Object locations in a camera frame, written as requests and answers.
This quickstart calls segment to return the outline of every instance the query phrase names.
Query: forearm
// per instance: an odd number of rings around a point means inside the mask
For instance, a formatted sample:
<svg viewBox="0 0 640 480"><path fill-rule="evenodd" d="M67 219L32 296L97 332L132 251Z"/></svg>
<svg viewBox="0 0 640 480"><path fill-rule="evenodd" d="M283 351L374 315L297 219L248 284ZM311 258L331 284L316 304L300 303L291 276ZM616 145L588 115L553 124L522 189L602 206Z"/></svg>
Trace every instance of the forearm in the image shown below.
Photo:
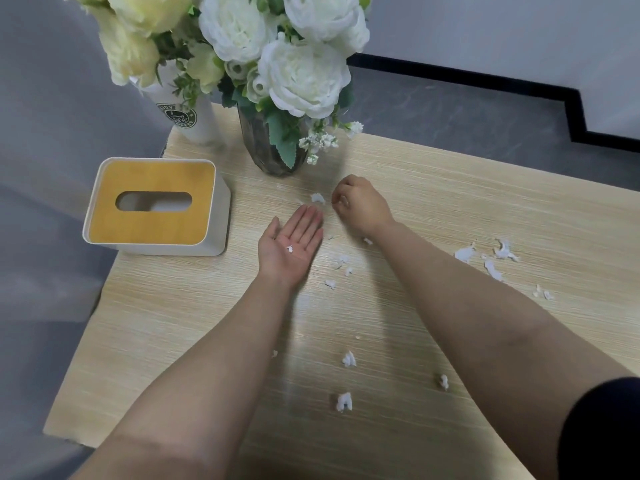
<svg viewBox="0 0 640 480"><path fill-rule="evenodd" d="M571 407L630 373L530 298L406 226L386 226L375 241L492 426L534 475L555 476Z"/></svg>
<svg viewBox="0 0 640 480"><path fill-rule="evenodd" d="M222 478L258 401L290 298L259 276L227 316L142 393L108 442L141 445Z"/></svg>

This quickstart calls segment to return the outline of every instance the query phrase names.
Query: tissue box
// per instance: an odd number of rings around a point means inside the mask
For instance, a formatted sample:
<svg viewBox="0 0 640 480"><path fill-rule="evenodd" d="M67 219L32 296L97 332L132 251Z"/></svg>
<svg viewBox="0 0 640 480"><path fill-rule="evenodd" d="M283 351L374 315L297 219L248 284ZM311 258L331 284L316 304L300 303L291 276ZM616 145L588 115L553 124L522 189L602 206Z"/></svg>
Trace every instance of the tissue box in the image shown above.
<svg viewBox="0 0 640 480"><path fill-rule="evenodd" d="M109 158L84 219L86 242L136 254L217 256L231 192L209 160Z"/></svg>

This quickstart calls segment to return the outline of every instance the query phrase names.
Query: hand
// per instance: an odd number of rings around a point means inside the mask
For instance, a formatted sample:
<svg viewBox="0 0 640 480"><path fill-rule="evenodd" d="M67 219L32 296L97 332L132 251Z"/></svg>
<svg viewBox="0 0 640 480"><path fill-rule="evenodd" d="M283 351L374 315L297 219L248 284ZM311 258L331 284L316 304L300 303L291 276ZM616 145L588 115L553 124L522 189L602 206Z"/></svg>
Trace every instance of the hand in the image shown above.
<svg viewBox="0 0 640 480"><path fill-rule="evenodd" d="M300 206L282 229L274 217L258 242L259 275L283 284L288 291L299 286L320 247L322 220L322 211L313 205Z"/></svg>
<svg viewBox="0 0 640 480"><path fill-rule="evenodd" d="M331 203L347 225L374 241L378 229L395 223L385 198L363 177L343 178L331 195Z"/></svg>

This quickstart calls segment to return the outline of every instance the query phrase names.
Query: gray glass vase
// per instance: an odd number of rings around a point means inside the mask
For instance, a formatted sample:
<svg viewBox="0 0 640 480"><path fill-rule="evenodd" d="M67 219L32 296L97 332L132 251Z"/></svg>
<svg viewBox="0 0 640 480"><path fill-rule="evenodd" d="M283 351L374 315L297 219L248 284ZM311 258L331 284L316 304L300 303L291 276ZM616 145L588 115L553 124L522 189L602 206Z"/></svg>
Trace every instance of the gray glass vase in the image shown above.
<svg viewBox="0 0 640 480"><path fill-rule="evenodd" d="M289 168L278 153L275 145L269 142L269 127L261 112L253 112L247 116L238 108L240 116L240 128L242 128L242 138L244 145L249 151L253 163L258 165L267 175L274 177L288 177L292 175L307 159L307 151L298 147L296 151L296 162L293 168Z"/></svg>

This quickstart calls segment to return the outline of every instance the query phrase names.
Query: gray tile floor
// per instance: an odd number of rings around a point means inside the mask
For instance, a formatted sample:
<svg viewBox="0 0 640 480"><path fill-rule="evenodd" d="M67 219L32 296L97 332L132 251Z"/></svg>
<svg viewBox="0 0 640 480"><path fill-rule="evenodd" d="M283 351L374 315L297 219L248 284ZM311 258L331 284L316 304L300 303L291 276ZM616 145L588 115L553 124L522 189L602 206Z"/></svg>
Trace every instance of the gray tile floor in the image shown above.
<svg viewBox="0 0 640 480"><path fill-rule="evenodd" d="M564 103L351 68L365 132L640 190L640 153L572 143Z"/></svg>

